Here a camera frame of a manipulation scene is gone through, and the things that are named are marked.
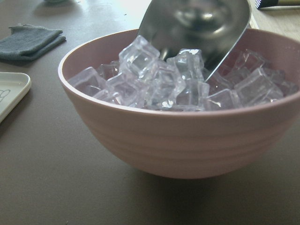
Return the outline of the pink bowl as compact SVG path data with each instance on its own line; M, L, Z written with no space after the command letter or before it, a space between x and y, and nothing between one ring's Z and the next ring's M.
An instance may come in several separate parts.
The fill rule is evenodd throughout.
M89 66L117 59L136 35L137 30L127 30L83 43L58 67L61 85L87 128L132 167L177 179L229 173L256 161L299 118L299 93L236 110L163 112L110 104L68 83Z

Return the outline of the clear ice cubes pile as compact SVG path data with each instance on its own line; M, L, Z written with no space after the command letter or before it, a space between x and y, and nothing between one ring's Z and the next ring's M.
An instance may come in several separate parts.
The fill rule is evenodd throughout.
M119 58L88 67L68 80L78 91L109 103L161 111L218 111L272 103L296 93L285 72L251 50L233 51L215 73L199 49L181 49L167 60L138 36Z

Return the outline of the stainless steel ice scoop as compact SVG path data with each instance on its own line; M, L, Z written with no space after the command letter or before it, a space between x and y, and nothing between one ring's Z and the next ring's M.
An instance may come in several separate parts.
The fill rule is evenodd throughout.
M166 60L180 49L200 49L214 73L245 32L251 17L247 0L153 0L138 34Z

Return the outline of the cream serving tray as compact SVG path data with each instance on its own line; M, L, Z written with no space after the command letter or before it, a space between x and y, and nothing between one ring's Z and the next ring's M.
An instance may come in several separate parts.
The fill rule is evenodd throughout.
M17 106L31 88L31 78L25 73L0 73L0 122Z

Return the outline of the folded grey cloth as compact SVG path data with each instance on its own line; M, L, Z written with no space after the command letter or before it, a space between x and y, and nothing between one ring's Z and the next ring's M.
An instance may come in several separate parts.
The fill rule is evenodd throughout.
M0 40L0 58L33 61L57 47L66 37L63 30L23 24L9 27L10 36Z

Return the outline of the steel muddler black tip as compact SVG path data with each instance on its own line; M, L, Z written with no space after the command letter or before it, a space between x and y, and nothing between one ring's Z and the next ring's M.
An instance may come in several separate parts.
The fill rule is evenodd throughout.
M299 5L300 0L255 0L255 7L257 9Z

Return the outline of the bamboo cutting board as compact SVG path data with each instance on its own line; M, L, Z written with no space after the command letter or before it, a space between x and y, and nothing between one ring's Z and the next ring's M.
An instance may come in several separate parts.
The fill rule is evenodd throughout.
M274 32L299 41L300 6L257 9L255 0L250 0L249 3L252 11L251 28Z

